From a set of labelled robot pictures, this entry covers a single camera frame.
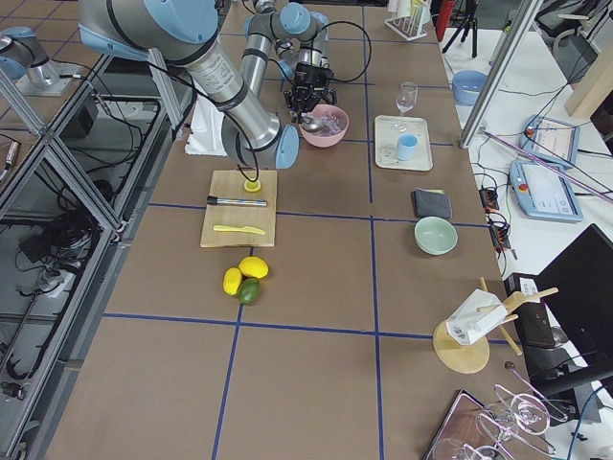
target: blue cable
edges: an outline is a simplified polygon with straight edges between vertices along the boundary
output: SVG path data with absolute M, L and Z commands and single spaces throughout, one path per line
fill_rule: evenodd
M 571 441 L 570 447 L 568 448 L 568 456 L 566 457 L 566 460 L 571 460 L 571 453 L 573 452 L 573 445 L 575 444 L 575 441 L 577 440 L 577 436 L 579 436 L 579 427 L 581 426 L 581 422 L 583 421 L 583 416 L 585 415 L 585 411 L 587 409 L 588 404 L 594 399 L 594 397 L 598 394 L 598 392 L 601 391 L 603 388 L 604 388 L 604 385 L 594 390 L 592 394 L 589 396 L 589 398 L 587 399 L 587 401 L 585 402 L 585 404 L 583 405 L 583 407 L 581 408 L 581 413 L 579 414 L 579 419 L 577 420 L 577 426 L 575 427 L 575 432 L 573 433 L 573 439 Z

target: lemon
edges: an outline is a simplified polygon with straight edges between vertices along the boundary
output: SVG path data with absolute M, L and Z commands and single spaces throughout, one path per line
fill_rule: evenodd
M 261 182 L 259 180 L 245 180 L 242 186 L 247 192 L 259 192 L 261 190 Z
M 238 289 L 238 300 L 242 304 L 253 304 L 260 297 L 260 280 L 247 278 Z
M 238 269 L 243 275 L 259 280 L 268 274 L 268 264 L 256 256 L 245 257 L 238 264 Z
M 242 273 L 238 268 L 232 266 L 223 275 L 223 291 L 228 295 L 237 295 L 240 284 L 242 283 Z

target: white tray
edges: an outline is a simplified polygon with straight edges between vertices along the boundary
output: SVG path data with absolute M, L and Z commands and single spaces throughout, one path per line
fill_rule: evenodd
M 379 168 L 391 170 L 430 171 L 432 169 L 432 150 L 428 124 L 422 118 L 403 117 L 406 131 L 398 132 L 392 125 L 400 117 L 378 115 L 375 118 L 375 162 Z M 415 153 L 410 160 L 401 161 L 396 157 L 396 143 L 400 134 L 414 134 L 418 138 Z

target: blue bucket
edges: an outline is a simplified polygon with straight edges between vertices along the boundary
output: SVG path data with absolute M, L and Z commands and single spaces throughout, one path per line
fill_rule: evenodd
M 488 76 L 476 70 L 463 70 L 453 76 L 451 87 L 457 105 L 475 105 Z

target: tripod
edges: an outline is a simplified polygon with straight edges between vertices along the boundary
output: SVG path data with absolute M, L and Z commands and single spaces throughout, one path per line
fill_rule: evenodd
M 464 14 L 462 24 L 458 26 L 458 29 L 456 29 L 456 32 L 453 34 L 451 39 L 446 45 L 444 45 L 443 53 L 447 52 L 449 47 L 453 44 L 454 40 L 463 29 L 464 33 L 462 34 L 462 39 L 460 40 L 462 43 L 465 42 L 466 37 L 468 36 L 468 31 L 472 29 L 472 56 L 474 58 L 477 57 L 477 17 L 475 16 L 475 12 L 477 12 L 478 5 L 479 0 L 466 0 L 466 13 Z

